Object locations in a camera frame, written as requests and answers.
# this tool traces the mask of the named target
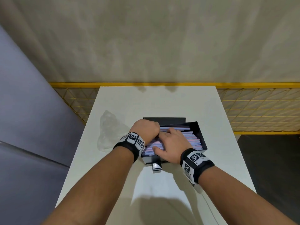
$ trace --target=forearm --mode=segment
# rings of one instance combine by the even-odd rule
[[[205,170],[198,183],[230,225],[295,225],[258,194],[216,166]]]
[[[116,147],[72,187],[44,225],[105,224],[133,159],[133,153],[127,148]]]

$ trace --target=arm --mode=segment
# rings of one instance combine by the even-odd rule
[[[181,154],[192,148],[183,134],[173,128],[168,133],[160,132],[159,138],[164,143],[165,151],[153,147],[155,154],[172,163],[180,164]],[[228,224],[295,225],[261,196],[216,166],[205,170],[198,183]]]
[[[158,135],[159,124],[139,120],[130,132],[136,132],[145,143],[149,143]],[[72,187],[43,225],[105,224],[120,196],[133,161],[134,156],[130,150],[116,147]]]

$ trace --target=person's right arm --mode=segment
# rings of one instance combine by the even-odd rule
[[[160,132],[159,138],[165,151],[153,147],[155,154],[172,163],[180,164],[182,152],[192,148],[183,134],[173,128],[168,133]],[[205,170],[198,183],[230,225],[295,225],[261,196],[216,166]]]

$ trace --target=crumpled plastic wrap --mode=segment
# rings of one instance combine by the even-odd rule
[[[100,117],[100,136],[98,150],[110,152],[119,139],[129,133],[130,128],[119,121],[114,114],[106,110]]]

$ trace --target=black wristband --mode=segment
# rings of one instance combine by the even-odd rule
[[[114,146],[114,148],[118,146],[129,149],[133,153],[133,162],[135,162],[144,150],[145,143],[144,140],[136,132],[130,132],[123,136],[119,140],[119,142]]]
[[[198,179],[203,171],[214,166],[214,163],[201,152],[189,148],[181,154],[180,166],[189,181],[192,184],[198,184]]]

